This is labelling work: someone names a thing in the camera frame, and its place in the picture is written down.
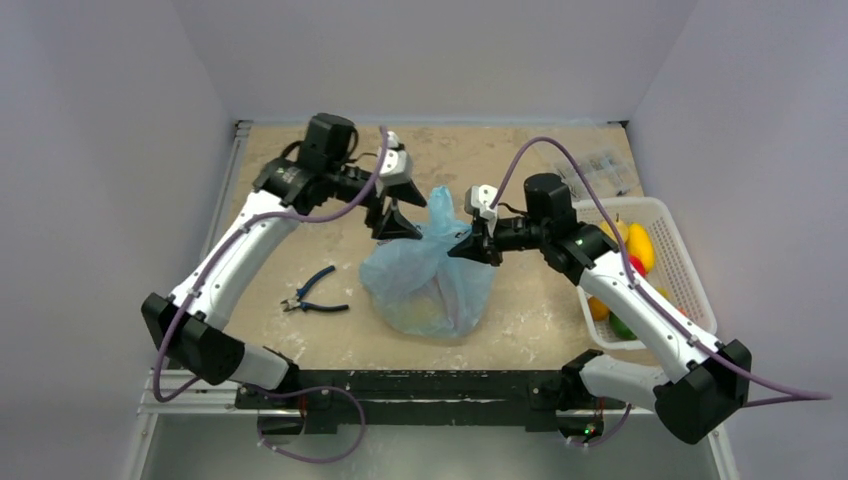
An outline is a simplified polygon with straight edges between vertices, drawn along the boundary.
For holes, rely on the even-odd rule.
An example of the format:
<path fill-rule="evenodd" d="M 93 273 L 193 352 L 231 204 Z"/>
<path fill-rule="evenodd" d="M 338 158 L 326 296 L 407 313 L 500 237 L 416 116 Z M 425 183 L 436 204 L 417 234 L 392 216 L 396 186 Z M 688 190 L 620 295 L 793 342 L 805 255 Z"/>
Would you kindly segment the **light blue printed plastic bag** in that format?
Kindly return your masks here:
<path fill-rule="evenodd" d="M 436 339 L 470 334 L 481 321 L 495 280 L 495 268 L 448 251 L 468 236 L 471 226 L 456 217 L 446 186 L 431 190 L 428 220 L 416 225 L 420 240 L 380 241 L 359 266 L 359 280 L 377 314 L 400 333 Z M 447 307 L 452 329 L 407 330 L 398 323 L 399 305 L 412 297 L 431 297 Z"/>

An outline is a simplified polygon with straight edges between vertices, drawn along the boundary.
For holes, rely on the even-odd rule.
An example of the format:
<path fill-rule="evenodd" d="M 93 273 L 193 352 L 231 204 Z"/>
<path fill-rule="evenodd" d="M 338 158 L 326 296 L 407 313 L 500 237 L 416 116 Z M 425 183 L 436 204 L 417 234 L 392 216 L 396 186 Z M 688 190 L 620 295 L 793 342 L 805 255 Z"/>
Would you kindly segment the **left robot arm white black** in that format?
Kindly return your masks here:
<path fill-rule="evenodd" d="M 192 273 L 169 294 L 152 293 L 143 301 L 141 314 L 157 348 L 153 390 L 159 399 L 165 397 L 162 369 L 171 359 L 210 385 L 230 380 L 259 387 L 272 408 L 295 402 L 294 363 L 225 328 L 247 286 L 302 224 L 333 222 L 363 207 L 372 238 L 420 238 L 398 207 L 427 204 L 412 179 L 411 156 L 395 132 L 382 127 L 380 136 L 377 164 L 364 170 L 353 156 L 359 140 L 355 124 L 329 113 L 314 115 L 303 139 L 261 168 L 236 220 Z"/>

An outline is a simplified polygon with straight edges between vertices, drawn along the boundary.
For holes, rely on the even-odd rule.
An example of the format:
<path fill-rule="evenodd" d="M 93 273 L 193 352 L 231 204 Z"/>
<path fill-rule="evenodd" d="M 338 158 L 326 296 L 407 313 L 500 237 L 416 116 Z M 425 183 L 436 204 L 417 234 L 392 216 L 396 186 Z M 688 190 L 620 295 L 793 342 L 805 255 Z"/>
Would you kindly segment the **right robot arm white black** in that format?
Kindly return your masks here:
<path fill-rule="evenodd" d="M 649 349 L 656 367 L 589 349 L 561 370 L 561 406 L 611 398 L 655 413 L 678 440 L 695 445 L 748 400 L 752 354 L 724 343 L 677 310 L 636 271 L 623 248 L 598 226 L 578 220 L 568 187 L 555 174 L 528 177 L 527 210 L 496 212 L 498 191 L 470 187 L 470 233 L 449 254 L 498 266 L 510 251 L 539 251 L 546 264 L 611 309 Z"/>

